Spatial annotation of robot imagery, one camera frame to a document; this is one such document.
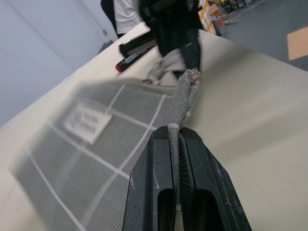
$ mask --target gray floor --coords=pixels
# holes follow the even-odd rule
[[[289,61],[287,34],[308,26],[308,0],[257,0],[232,13],[239,19],[222,36],[308,71],[308,56]]]

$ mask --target white label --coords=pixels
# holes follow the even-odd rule
[[[89,108],[85,104],[79,104],[63,124],[69,132],[85,142],[94,144],[111,117],[111,115]]]

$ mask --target beige table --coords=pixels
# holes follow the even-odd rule
[[[35,217],[8,169],[62,100],[82,83],[144,78],[152,50],[121,75],[117,46],[141,23],[0,131],[0,230],[25,230]],[[254,230],[307,230],[308,73],[231,41],[201,34],[203,90],[187,124],[229,172]]]

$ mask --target gray rope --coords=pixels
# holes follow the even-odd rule
[[[201,74],[197,70],[186,70],[179,78],[178,89],[171,109],[168,133],[173,158],[174,188],[176,190],[176,213],[174,230],[179,230],[181,218],[180,205],[180,167],[179,167],[179,132],[188,120],[193,102],[200,92]]]

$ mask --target white cloth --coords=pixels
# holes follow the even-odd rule
[[[141,22],[137,0],[114,0],[117,34],[125,34]]]

